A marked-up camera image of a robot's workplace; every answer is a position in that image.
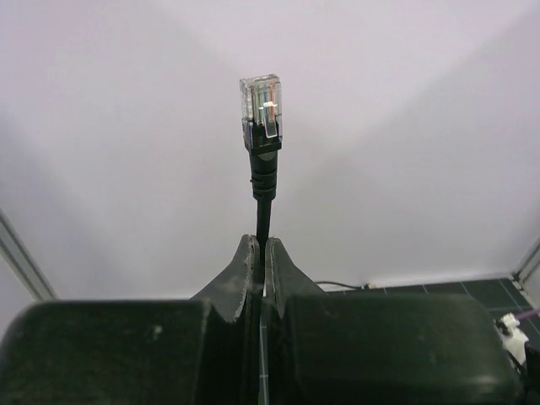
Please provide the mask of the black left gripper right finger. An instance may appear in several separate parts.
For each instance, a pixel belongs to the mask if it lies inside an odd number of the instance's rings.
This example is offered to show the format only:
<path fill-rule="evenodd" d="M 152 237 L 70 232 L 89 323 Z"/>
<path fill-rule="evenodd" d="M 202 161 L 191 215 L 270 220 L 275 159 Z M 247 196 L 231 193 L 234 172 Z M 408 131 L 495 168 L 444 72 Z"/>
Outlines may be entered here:
<path fill-rule="evenodd" d="M 465 294 L 328 293 L 265 247 L 272 404 L 517 404 L 489 313 Z"/>

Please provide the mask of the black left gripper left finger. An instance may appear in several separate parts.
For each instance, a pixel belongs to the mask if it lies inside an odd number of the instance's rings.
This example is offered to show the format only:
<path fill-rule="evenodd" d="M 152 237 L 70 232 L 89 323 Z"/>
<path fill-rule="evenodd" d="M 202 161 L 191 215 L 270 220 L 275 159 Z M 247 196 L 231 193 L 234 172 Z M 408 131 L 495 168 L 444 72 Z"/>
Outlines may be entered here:
<path fill-rule="evenodd" d="M 190 299 L 48 300 L 1 341 L 4 404 L 255 404 L 262 269 L 244 235 Z"/>

